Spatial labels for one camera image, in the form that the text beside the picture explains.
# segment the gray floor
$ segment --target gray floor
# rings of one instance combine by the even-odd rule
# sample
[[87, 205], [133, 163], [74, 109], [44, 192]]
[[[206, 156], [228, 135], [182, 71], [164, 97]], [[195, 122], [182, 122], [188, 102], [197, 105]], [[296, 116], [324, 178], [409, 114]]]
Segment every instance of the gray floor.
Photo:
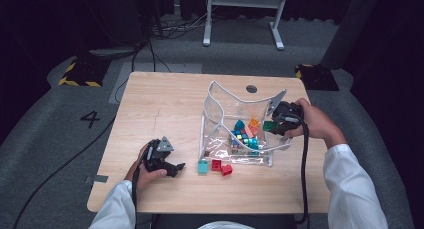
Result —
[[[294, 77], [294, 66], [318, 63], [337, 27], [330, 21], [282, 21], [285, 50], [278, 51], [267, 22], [231, 20], [215, 23], [210, 47], [202, 46], [203, 28], [174, 40], [153, 40], [154, 52], [169, 64], [200, 64], [205, 74]], [[113, 61], [104, 86], [59, 86], [72, 58], [53, 68], [51, 90], [16, 125], [0, 148], [0, 228], [12, 228], [31, 193], [51, 173], [93, 141], [115, 116], [109, 103], [120, 71], [131, 58]], [[152, 63], [143, 50], [136, 63]], [[404, 186], [372, 120], [349, 89], [352, 77], [333, 72], [338, 92], [308, 91], [311, 102], [341, 127], [360, 163], [373, 179], [390, 228], [413, 228]], [[80, 118], [92, 111], [101, 120], [91, 129]], [[18, 228], [87, 228], [95, 214], [87, 210], [91, 186], [110, 128], [91, 147], [64, 167], [34, 196]], [[149, 215], [140, 215], [147, 228]], [[325, 214], [311, 216], [312, 228], [327, 228]]]

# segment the number 4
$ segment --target number 4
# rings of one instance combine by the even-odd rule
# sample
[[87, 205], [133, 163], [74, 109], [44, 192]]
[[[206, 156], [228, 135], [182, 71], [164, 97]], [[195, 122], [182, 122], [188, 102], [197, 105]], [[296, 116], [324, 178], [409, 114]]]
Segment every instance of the number 4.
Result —
[[96, 111], [92, 111], [92, 112], [88, 113], [87, 115], [81, 117], [81, 121], [89, 121], [90, 122], [90, 125], [88, 126], [88, 128], [91, 129], [91, 127], [93, 126], [94, 121], [100, 121], [100, 118], [96, 118], [96, 116], [97, 116], [97, 112]]

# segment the green block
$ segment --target green block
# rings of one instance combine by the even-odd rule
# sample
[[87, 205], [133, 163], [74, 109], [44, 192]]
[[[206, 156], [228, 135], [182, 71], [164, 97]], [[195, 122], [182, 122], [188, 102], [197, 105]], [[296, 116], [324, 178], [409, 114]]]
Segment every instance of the green block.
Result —
[[263, 129], [264, 131], [272, 131], [277, 127], [277, 123], [273, 121], [265, 121]]

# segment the white lab coat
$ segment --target white lab coat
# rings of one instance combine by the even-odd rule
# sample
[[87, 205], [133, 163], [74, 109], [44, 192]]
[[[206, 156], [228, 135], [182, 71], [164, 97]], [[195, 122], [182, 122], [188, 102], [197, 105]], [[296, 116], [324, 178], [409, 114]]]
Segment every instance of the white lab coat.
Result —
[[[328, 210], [330, 228], [388, 228], [374, 184], [350, 147], [341, 144], [325, 154], [324, 178], [331, 192]], [[107, 196], [90, 229], [128, 228], [135, 226], [135, 208], [131, 199], [131, 182], [118, 183]], [[247, 229], [232, 222], [209, 223], [201, 229]]]

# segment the red block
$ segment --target red block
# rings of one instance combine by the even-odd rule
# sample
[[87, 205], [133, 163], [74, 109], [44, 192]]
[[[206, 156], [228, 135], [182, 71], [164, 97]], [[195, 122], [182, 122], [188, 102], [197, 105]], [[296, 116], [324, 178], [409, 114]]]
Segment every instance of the red block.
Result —
[[231, 165], [226, 165], [221, 167], [221, 173], [223, 176], [229, 175], [233, 172], [233, 167]]
[[212, 159], [212, 171], [221, 171], [221, 160]]

